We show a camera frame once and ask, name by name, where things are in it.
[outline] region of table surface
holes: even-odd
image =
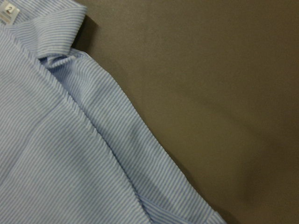
[[[299,220],[299,1],[78,0],[111,73],[230,224]]]

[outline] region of size label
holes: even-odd
[[[16,6],[5,0],[0,5],[0,21],[5,25],[12,25],[19,12],[20,10]]]

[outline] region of collar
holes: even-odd
[[[13,25],[0,24],[0,30],[9,30],[36,58],[69,54],[85,17],[85,6],[73,0],[9,2],[20,12]]]

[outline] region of striped shirt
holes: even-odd
[[[0,23],[0,223],[224,224],[110,74],[71,48],[86,8],[10,2],[20,12]]]

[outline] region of shirt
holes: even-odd
[[[0,222],[225,223],[110,74],[71,48],[86,8],[10,2],[20,12],[0,24]]]

